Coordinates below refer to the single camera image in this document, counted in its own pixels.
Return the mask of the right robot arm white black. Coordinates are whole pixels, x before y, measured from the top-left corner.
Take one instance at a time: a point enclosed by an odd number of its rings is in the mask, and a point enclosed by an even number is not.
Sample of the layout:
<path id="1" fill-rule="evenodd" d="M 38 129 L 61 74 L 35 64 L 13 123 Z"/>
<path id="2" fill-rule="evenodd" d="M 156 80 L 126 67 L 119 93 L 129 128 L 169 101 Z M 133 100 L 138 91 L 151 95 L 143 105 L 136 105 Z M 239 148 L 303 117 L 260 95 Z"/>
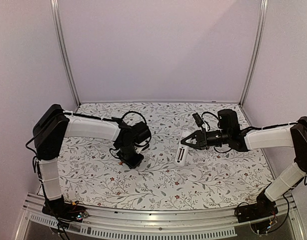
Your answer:
<path id="1" fill-rule="evenodd" d="M 193 118 L 199 130 L 180 138 L 175 163 L 183 166 L 189 148 L 207 150 L 228 145 L 231 150 L 248 152 L 257 149 L 290 147 L 294 149 L 295 159 L 261 194 L 252 206 L 252 214 L 263 218 L 271 211 L 271 203 L 307 177 L 307 116 L 296 122 L 265 127 L 240 127 L 238 115 L 234 110 L 223 109 L 215 115 L 218 129 L 207 130 L 209 126 L 202 116 L 194 113 Z"/>

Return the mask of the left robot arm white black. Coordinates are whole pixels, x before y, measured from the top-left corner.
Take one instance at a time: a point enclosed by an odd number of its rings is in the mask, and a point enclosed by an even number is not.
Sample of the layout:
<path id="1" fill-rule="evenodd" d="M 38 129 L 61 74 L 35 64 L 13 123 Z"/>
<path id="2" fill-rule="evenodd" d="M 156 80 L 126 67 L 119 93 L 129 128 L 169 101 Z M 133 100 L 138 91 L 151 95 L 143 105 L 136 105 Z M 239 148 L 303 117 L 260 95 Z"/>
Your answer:
<path id="1" fill-rule="evenodd" d="M 152 133 L 144 116 L 134 124 L 121 117 L 101 118 L 64 110 L 53 104 L 35 124 L 25 147 L 33 152 L 32 167 L 38 176 L 48 208 L 57 217 L 68 213 L 60 186 L 58 160 L 66 140 L 96 139 L 112 143 L 114 157 L 130 169 L 143 161 L 141 150 L 149 146 Z"/>

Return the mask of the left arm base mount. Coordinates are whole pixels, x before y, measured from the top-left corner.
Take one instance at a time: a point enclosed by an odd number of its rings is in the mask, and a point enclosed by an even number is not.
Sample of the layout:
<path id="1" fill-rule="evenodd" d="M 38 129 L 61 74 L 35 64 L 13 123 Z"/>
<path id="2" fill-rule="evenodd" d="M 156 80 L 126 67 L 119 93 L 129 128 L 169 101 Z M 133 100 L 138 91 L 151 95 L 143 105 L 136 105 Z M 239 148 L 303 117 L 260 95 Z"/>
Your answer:
<path id="1" fill-rule="evenodd" d="M 89 216 L 87 209 L 79 201 L 65 202 L 61 197 L 56 200 L 45 200 L 42 213 L 65 222 L 82 222 Z"/>

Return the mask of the white remote control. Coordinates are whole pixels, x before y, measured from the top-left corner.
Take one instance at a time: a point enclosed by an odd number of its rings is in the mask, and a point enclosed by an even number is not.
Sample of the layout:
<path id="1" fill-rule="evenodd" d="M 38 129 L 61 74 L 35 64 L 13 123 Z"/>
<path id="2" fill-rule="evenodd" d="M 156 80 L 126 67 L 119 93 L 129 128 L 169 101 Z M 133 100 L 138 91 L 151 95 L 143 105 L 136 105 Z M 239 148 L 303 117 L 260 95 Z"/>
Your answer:
<path id="1" fill-rule="evenodd" d="M 189 152 L 189 147 L 187 145 L 184 145 L 181 143 L 181 141 L 187 137 L 190 134 L 189 131 L 184 130 L 181 134 L 181 137 L 179 139 L 178 142 L 178 148 L 175 154 L 175 159 L 174 159 L 174 164 L 178 167 L 184 167 L 186 160 L 187 160 L 187 156 L 188 156 L 188 152 Z"/>

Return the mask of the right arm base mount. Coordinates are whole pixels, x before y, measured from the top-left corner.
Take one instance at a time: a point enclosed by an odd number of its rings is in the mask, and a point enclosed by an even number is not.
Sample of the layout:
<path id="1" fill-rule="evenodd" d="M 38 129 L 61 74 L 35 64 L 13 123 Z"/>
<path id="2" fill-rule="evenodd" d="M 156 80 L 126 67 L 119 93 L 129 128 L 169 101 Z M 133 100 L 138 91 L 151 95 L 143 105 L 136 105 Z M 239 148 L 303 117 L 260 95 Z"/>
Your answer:
<path id="1" fill-rule="evenodd" d="M 251 230 L 257 235 L 268 234 L 277 223 L 278 208 L 275 202 L 260 200 L 256 203 L 240 203 L 234 209 L 239 223 L 249 223 Z"/>

